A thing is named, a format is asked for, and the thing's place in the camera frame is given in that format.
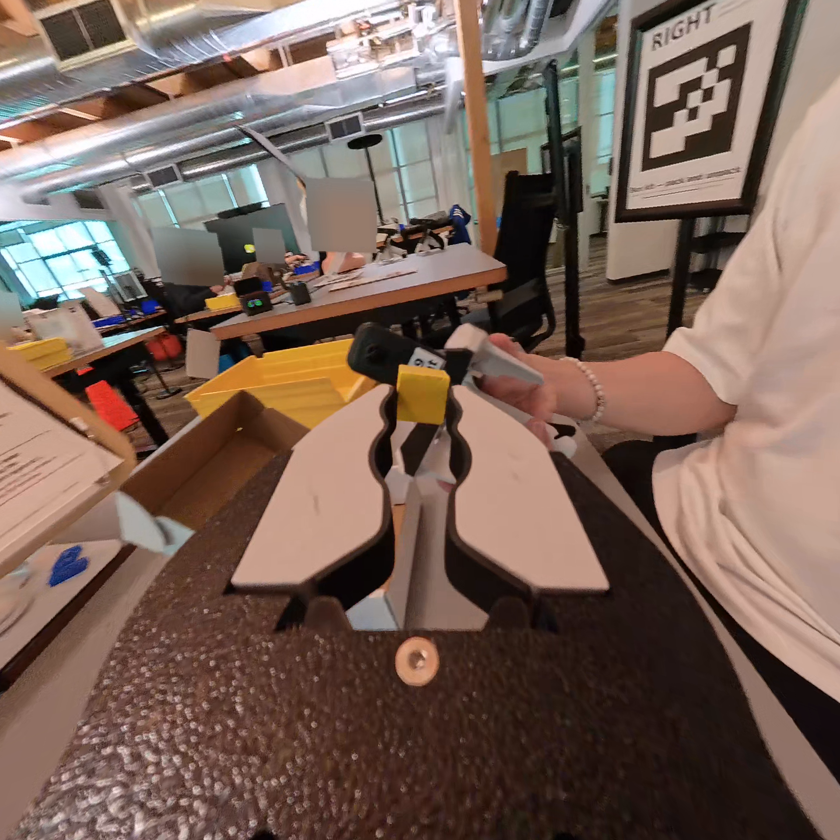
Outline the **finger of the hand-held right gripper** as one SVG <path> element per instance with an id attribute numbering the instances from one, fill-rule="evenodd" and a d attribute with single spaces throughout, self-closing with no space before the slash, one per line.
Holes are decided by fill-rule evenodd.
<path id="1" fill-rule="evenodd" d="M 455 477 L 450 468 L 451 441 L 447 429 L 436 430 L 420 464 L 420 477 L 437 482 L 443 489 L 453 489 Z"/>
<path id="2" fill-rule="evenodd" d="M 385 484 L 390 496 L 391 505 L 407 504 L 410 494 L 415 487 L 415 477 L 410 475 L 401 459 L 392 463 L 386 477 Z"/>

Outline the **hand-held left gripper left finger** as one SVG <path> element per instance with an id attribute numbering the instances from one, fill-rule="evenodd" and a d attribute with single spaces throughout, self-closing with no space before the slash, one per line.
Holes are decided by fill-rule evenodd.
<path id="1" fill-rule="evenodd" d="M 392 453 L 393 396 L 377 385 L 295 444 L 232 574 L 235 591 L 303 592 L 383 532 L 390 503 L 374 453 L 382 440 Z"/>

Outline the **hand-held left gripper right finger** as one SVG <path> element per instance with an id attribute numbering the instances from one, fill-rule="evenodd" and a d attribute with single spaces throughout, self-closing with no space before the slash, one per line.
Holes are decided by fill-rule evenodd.
<path id="1" fill-rule="evenodd" d="M 594 594 L 610 585 L 546 446 L 463 385 L 452 390 L 451 454 L 465 474 L 450 495 L 454 539 L 535 595 Z"/>

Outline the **yellow cube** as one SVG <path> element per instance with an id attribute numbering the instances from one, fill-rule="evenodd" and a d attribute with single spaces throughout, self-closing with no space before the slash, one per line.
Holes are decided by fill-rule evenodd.
<path id="1" fill-rule="evenodd" d="M 444 370 L 402 364 L 396 379 L 396 420 L 440 426 L 445 421 L 450 378 Z"/>

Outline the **yellow plastic bin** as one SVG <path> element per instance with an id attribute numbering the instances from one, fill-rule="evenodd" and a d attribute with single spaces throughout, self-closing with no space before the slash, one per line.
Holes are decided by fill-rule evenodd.
<path id="1" fill-rule="evenodd" d="M 316 343 L 249 357 L 187 395 L 200 417 L 208 417 L 240 392 L 251 394 L 312 429 L 376 387 L 351 370 L 351 339 Z"/>

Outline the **white cardboard box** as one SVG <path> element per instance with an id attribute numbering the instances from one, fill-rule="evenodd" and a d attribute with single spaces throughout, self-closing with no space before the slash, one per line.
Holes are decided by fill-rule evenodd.
<path id="1" fill-rule="evenodd" d="M 443 536 L 447 489 L 420 477 L 426 442 L 416 425 L 399 423 L 394 461 L 415 477 L 407 504 L 392 505 L 397 559 L 383 594 L 350 611 L 361 629 L 479 628 L 486 615 L 447 583 Z M 197 418 L 139 464 L 113 492 L 74 522 L 55 543 L 119 539 L 138 550 L 172 557 L 277 456 L 291 452 L 306 430 L 255 397 L 239 393 L 210 416 Z"/>

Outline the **person's right forearm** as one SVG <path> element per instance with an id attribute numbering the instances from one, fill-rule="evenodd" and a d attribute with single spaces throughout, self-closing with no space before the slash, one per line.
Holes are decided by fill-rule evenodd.
<path id="1" fill-rule="evenodd" d="M 670 352 L 589 366 L 601 388 L 598 420 L 624 432 L 682 436 L 721 429 L 737 408 L 724 402 L 698 369 Z"/>

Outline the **person's right hand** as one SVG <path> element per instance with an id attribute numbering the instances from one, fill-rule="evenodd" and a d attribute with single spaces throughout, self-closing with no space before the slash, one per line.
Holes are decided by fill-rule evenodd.
<path id="1" fill-rule="evenodd" d="M 577 360 L 550 360 L 527 353 L 508 336 L 494 333 L 486 340 L 502 354 L 536 371 L 540 383 L 516 377 L 482 374 L 479 389 L 488 397 L 528 415 L 526 427 L 548 448 L 553 446 L 548 425 L 559 414 L 577 421 L 600 419 L 606 408 L 601 383 Z"/>

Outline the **long grey work table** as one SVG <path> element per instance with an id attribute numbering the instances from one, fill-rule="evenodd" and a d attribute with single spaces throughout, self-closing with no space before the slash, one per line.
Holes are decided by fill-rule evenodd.
<path id="1" fill-rule="evenodd" d="M 360 274 L 360 285 L 335 290 L 316 289 L 311 301 L 299 307 L 285 305 L 250 317 L 239 314 L 211 328 L 219 340 L 289 329 L 324 320 L 355 316 L 382 308 L 454 296 L 461 291 L 501 284 L 507 267 L 472 245 L 410 255 L 395 264 L 370 264 Z"/>

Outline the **small black device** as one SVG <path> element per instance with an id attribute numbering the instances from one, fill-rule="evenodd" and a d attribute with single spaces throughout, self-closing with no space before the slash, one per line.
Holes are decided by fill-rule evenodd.
<path id="1" fill-rule="evenodd" d="M 270 298 L 272 291 L 272 282 L 259 277 L 240 278 L 234 282 L 234 292 L 242 312 L 250 318 L 272 312 L 274 308 Z"/>

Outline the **black office chair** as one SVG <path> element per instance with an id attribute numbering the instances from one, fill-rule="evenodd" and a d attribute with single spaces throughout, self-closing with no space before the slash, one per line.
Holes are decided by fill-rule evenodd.
<path id="1" fill-rule="evenodd" d="M 533 351 L 556 328 L 546 278 L 554 210 L 550 174 L 507 173 L 494 254 L 507 268 L 507 278 L 492 288 L 501 296 L 487 308 L 493 331 L 505 333 L 525 351 Z"/>

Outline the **black floor lamp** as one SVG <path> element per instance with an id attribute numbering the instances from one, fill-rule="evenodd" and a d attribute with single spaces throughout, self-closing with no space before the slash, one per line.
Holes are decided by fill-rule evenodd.
<path id="1" fill-rule="evenodd" d="M 367 167 L 367 172 L 373 184 L 374 201 L 378 223 L 380 226 L 384 224 L 384 214 L 382 209 L 382 201 L 379 193 L 379 188 L 376 181 L 375 169 L 371 158 L 371 149 L 379 145 L 383 138 L 380 133 L 365 133 L 355 136 L 347 142 L 348 148 L 352 151 L 360 151 L 364 154 L 364 160 Z"/>

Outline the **orange cone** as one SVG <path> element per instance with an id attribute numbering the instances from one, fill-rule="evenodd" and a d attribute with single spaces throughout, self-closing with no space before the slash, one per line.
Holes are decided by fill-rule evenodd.
<path id="1" fill-rule="evenodd" d="M 94 412 L 116 431 L 124 433 L 140 424 L 137 413 L 109 383 L 95 382 L 85 388 Z"/>

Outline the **black stand pole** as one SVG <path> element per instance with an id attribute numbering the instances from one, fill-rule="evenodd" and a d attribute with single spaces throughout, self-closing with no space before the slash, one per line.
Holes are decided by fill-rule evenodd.
<path id="1" fill-rule="evenodd" d="M 581 129 L 564 131 L 561 113 L 560 72 L 551 59 L 542 72 L 548 142 L 542 154 L 543 170 L 553 178 L 554 217 L 563 236 L 564 349 L 580 361 L 585 351 L 581 334 L 581 267 L 579 217 L 583 212 Z"/>

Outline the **white stand base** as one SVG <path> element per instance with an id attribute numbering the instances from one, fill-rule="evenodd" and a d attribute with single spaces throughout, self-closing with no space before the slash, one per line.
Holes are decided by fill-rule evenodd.
<path id="1" fill-rule="evenodd" d="M 119 539 L 53 543 L 2 578 L 1 683 L 7 690 L 104 582 Z"/>

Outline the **black sign stand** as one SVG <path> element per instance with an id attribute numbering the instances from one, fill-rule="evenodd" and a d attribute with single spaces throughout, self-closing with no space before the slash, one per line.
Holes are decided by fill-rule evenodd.
<path id="1" fill-rule="evenodd" d="M 671 272 L 667 338 L 684 325 L 688 291 L 712 291 L 722 274 L 721 258 L 732 256 L 745 238 L 745 231 L 728 229 L 728 222 L 729 217 L 721 215 L 679 220 Z"/>

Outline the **framed marker sign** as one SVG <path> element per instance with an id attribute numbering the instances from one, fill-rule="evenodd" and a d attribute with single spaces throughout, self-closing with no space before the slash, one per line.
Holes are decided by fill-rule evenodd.
<path id="1" fill-rule="evenodd" d="M 633 19 L 617 223 L 751 214 L 807 7 L 671 1 Z"/>

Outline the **ceiling air vent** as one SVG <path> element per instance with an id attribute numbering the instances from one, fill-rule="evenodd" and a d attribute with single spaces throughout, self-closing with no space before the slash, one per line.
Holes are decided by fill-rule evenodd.
<path id="1" fill-rule="evenodd" d="M 31 14 L 59 67 L 77 67 L 136 46 L 121 2 L 33 2 Z"/>

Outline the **wooden post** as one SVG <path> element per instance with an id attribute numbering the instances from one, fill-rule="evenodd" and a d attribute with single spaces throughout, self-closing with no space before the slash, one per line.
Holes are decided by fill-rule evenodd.
<path id="1" fill-rule="evenodd" d="M 465 110 L 479 242 L 482 251 L 492 256 L 497 242 L 497 216 L 492 183 L 490 132 L 481 55 L 478 2 L 455 1 L 455 17 L 458 50 L 464 65 Z"/>

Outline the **silver air duct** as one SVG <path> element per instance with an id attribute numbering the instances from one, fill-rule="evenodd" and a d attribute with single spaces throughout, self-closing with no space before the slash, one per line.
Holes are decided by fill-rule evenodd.
<path id="1" fill-rule="evenodd" d="M 368 62 L 345 76 L 322 56 L 3 151 L 2 182 L 46 179 L 58 185 L 37 193 L 61 192 L 95 182 L 88 171 L 100 166 L 121 177 L 239 140 L 246 125 L 295 129 L 398 98 L 444 74 L 440 56 Z"/>

